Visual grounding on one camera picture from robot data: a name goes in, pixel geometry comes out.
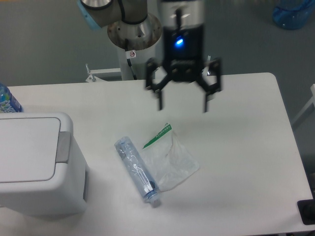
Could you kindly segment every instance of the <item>black object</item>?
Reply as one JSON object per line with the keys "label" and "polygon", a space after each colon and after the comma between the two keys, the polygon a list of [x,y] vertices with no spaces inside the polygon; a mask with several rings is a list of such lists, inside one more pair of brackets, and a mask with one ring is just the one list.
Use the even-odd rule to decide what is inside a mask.
{"label": "black object", "polygon": [[[162,89],[168,82],[197,82],[205,91],[204,112],[207,112],[207,102],[211,95],[222,90],[221,87],[221,60],[215,59],[204,63],[203,51],[203,25],[194,28],[182,29],[182,11],[177,9],[176,29],[163,28],[164,60],[162,66],[167,75],[159,84],[153,82],[152,74],[159,67],[159,63],[151,58],[146,63],[147,90],[152,90],[159,99],[159,109],[163,109]],[[216,83],[208,85],[202,77],[205,66],[216,76]]]}
{"label": "black object", "polygon": [[297,202],[300,215],[305,225],[315,224],[315,200],[301,200]]}

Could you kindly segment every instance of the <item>white table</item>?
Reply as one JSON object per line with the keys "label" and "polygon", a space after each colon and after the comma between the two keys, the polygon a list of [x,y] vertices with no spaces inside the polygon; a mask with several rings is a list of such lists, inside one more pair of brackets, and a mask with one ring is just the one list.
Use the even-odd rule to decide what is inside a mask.
{"label": "white table", "polygon": [[[10,88],[27,111],[68,113],[91,168],[88,209],[64,217],[30,217],[0,208],[2,236],[246,236],[314,230],[297,201],[311,191],[275,77],[224,76],[224,90],[203,113],[196,84],[168,84],[158,111],[143,81]],[[168,122],[200,170],[142,202],[114,143],[144,143]]]}

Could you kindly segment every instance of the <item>robotic arm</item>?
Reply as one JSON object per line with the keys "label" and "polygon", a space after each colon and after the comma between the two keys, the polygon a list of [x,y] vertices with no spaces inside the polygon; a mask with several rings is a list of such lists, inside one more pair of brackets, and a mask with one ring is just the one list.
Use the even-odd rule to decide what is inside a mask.
{"label": "robotic arm", "polygon": [[[162,89],[168,82],[197,82],[205,91],[204,112],[215,92],[221,91],[221,60],[203,61],[204,2],[202,0],[161,0],[164,60],[167,75],[154,84],[152,74],[158,68],[155,59],[147,62],[146,89],[152,90],[163,108]],[[215,74],[217,82],[209,85],[202,76],[204,67]]]}
{"label": "robotic arm", "polygon": [[[204,0],[158,0],[162,30],[158,19],[148,14],[147,0],[78,0],[78,5],[92,29],[108,25],[111,41],[126,52],[142,52],[152,47],[163,31],[162,64],[145,54],[145,63],[139,63],[141,68],[138,67],[139,74],[142,70],[144,72],[138,78],[145,79],[145,88],[157,95],[160,110],[163,108],[162,89],[170,81],[196,81],[205,91],[205,112],[212,95],[222,90],[221,60],[203,61]],[[128,57],[126,60],[136,79],[131,60]],[[167,75],[155,84],[154,72],[160,65]],[[204,80],[202,71],[205,67],[216,76],[215,84],[209,85]]]}

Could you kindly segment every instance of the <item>metal stand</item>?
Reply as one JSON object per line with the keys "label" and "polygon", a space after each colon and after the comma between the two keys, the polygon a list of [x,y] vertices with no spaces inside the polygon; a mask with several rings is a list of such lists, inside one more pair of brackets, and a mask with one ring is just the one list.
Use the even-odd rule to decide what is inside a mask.
{"label": "metal stand", "polygon": [[295,130],[303,121],[315,110],[315,85],[311,86],[313,97],[304,105],[291,122],[292,129]]}

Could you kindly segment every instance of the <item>water bottle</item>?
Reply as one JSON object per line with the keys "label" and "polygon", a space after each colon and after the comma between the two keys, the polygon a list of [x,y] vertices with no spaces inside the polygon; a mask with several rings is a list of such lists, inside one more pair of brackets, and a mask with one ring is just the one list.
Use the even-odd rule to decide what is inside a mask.
{"label": "water bottle", "polygon": [[0,83],[0,113],[22,112],[22,106],[10,93],[7,86]]}
{"label": "water bottle", "polygon": [[279,0],[272,18],[281,28],[296,30],[307,22],[315,8],[315,0]]}
{"label": "water bottle", "polygon": [[115,143],[115,148],[144,201],[151,204],[157,203],[159,200],[158,186],[146,169],[130,138],[123,137],[119,139]]}

